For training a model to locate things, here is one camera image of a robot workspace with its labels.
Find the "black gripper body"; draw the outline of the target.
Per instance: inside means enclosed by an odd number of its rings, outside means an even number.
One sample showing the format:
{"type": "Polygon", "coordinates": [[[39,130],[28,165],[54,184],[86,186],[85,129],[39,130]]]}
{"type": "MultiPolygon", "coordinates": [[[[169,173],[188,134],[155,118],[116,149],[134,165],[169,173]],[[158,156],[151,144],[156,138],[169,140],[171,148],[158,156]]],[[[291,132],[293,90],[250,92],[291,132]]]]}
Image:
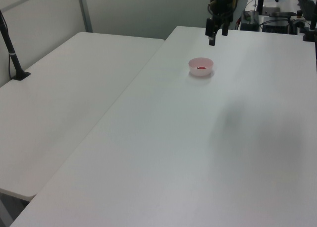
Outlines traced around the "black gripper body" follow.
{"type": "Polygon", "coordinates": [[[232,21],[234,0],[210,0],[208,12],[212,19],[232,21]]]}

